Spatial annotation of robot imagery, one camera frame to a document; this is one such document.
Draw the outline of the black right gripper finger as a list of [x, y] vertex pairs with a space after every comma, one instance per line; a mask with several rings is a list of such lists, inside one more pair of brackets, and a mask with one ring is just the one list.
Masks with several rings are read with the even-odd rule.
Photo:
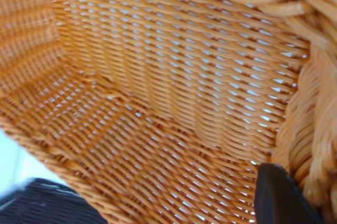
[[257, 223], [322, 223], [293, 178], [279, 165], [258, 168], [254, 211]]

